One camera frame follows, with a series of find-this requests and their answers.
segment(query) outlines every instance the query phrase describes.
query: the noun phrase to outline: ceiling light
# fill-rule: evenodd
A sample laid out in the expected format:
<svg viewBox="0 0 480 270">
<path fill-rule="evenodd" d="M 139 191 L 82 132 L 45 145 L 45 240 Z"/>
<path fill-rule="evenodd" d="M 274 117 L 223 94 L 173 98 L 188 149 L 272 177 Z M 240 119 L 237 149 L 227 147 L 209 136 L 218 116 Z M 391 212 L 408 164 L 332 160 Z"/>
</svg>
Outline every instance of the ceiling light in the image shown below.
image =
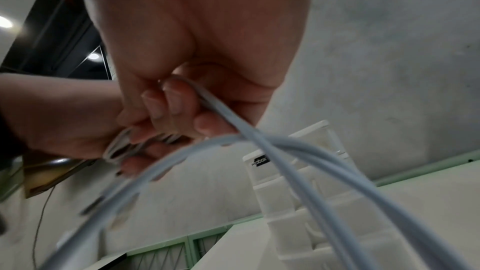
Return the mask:
<svg viewBox="0 0 480 270">
<path fill-rule="evenodd" d="M 97 61 L 100 58 L 100 55 L 98 55 L 97 53 L 92 53 L 88 55 L 87 58 L 91 61 Z"/>
<path fill-rule="evenodd" d="M 14 26 L 14 24 L 10 20 L 6 19 L 5 17 L 0 16 L 0 28 L 9 29 L 13 26 Z"/>
</svg>

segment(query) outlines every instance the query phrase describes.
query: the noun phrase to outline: sleeve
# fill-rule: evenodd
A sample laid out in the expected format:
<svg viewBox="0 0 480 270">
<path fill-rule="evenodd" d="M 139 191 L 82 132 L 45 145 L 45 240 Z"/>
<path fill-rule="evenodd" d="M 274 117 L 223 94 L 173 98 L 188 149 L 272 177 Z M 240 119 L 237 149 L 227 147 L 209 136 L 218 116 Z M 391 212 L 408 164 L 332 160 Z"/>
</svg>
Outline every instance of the sleeve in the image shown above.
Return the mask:
<svg viewBox="0 0 480 270">
<path fill-rule="evenodd" d="M 27 145 L 10 130 L 0 113 L 0 171 L 10 168 L 13 159 L 27 151 Z"/>
</svg>

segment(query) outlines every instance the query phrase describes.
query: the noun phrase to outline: ceiling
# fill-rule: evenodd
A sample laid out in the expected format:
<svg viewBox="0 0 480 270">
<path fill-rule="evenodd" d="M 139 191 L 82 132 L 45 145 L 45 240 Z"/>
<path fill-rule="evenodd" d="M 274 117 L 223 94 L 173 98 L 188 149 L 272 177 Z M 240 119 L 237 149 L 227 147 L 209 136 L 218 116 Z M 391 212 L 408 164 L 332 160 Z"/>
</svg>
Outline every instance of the ceiling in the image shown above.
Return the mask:
<svg viewBox="0 0 480 270">
<path fill-rule="evenodd" d="M 86 60 L 102 53 L 83 0 L 0 0 L 0 16 L 15 24 L 0 31 L 0 72 L 109 78 L 102 58 Z"/>
</svg>

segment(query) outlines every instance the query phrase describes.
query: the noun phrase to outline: wire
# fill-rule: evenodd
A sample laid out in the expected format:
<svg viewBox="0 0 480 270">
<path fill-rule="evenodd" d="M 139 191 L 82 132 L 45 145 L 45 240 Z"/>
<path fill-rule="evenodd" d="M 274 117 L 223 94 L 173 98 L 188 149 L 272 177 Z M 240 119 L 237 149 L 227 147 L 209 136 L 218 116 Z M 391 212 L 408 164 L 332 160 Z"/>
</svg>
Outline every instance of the wire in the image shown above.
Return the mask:
<svg viewBox="0 0 480 270">
<path fill-rule="evenodd" d="M 348 269 L 374 270 L 378 269 L 378 267 L 371 257 L 362 250 L 351 230 L 338 218 L 331 207 L 323 201 L 307 180 L 291 164 L 283 160 L 277 148 L 293 154 L 318 170 L 325 171 L 372 200 L 405 235 L 409 243 L 418 251 L 421 258 L 431 269 L 472 269 L 424 225 L 391 200 L 382 196 L 375 185 L 365 176 L 349 167 L 337 156 L 294 138 L 263 135 L 260 131 L 248 125 L 208 91 L 189 80 L 185 81 L 204 99 L 203 103 L 209 105 L 211 109 L 236 127 L 241 135 L 216 137 L 196 145 L 187 146 L 151 165 L 112 198 L 106 200 L 101 205 L 101 208 L 59 250 L 47 259 L 40 270 L 62 269 L 75 251 L 90 236 L 100 232 L 102 227 L 107 224 L 109 218 L 123 205 L 128 203 L 133 195 L 138 193 L 149 181 L 169 170 L 170 167 L 182 162 L 188 156 L 205 149 L 246 140 L 254 142 L 277 166 L 302 203 L 308 208 L 317 224 L 324 228 L 325 236 L 327 236 L 338 257 Z"/>
<path fill-rule="evenodd" d="M 45 212 L 45 207 L 47 207 L 47 203 L 50 200 L 50 197 L 52 196 L 52 193 L 54 192 L 56 186 L 53 186 L 50 190 L 50 193 L 48 194 L 45 203 L 43 204 L 43 208 L 41 209 L 40 213 L 40 219 L 38 220 L 38 225 L 36 226 L 36 232 L 35 232 L 35 238 L 33 239 L 33 246 L 31 248 L 31 260 L 33 262 L 33 269 L 37 270 L 37 259 L 35 258 L 35 248 L 37 247 L 37 240 L 39 238 L 39 231 L 40 231 L 40 225 L 42 224 L 42 220 L 44 218 L 44 212 Z"/>
</svg>

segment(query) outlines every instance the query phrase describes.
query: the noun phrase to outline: logo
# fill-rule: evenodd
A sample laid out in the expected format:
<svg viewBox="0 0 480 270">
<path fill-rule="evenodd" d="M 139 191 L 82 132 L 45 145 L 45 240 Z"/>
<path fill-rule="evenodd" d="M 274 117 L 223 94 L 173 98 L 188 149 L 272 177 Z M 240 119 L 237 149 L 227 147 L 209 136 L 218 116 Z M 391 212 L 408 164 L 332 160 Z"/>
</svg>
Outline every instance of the logo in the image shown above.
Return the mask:
<svg viewBox="0 0 480 270">
<path fill-rule="evenodd" d="M 252 166 L 260 167 L 270 162 L 270 159 L 266 155 L 259 156 L 253 160 Z"/>
</svg>

